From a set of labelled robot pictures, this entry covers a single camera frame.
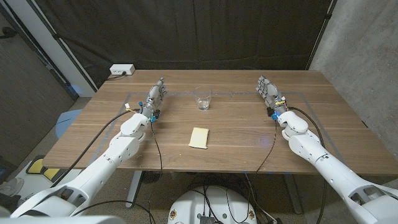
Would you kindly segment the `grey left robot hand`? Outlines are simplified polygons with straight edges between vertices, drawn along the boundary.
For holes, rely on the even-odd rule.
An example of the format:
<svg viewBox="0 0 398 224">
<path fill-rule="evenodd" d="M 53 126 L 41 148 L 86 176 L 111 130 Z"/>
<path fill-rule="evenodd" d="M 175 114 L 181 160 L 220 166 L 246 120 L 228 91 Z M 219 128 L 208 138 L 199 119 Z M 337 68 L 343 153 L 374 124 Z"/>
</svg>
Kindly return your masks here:
<svg viewBox="0 0 398 224">
<path fill-rule="evenodd" d="M 141 110 L 141 114 L 151 119 L 157 110 L 160 110 L 167 89 L 164 86 L 165 79 L 159 78 L 157 83 L 151 87 Z"/>
</svg>

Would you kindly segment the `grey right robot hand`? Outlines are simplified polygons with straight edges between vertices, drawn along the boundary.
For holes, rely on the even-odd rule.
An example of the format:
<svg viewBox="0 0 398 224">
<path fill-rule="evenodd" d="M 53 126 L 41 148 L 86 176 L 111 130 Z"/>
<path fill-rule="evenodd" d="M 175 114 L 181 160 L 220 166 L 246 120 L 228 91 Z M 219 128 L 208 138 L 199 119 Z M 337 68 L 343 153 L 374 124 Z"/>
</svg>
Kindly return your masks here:
<svg viewBox="0 0 398 224">
<path fill-rule="evenodd" d="M 256 91 L 264 99 L 264 103 L 267 106 L 267 115 L 273 120 L 276 120 L 281 114 L 288 111 L 285 97 L 277 87 L 264 76 L 259 77 Z"/>
</svg>

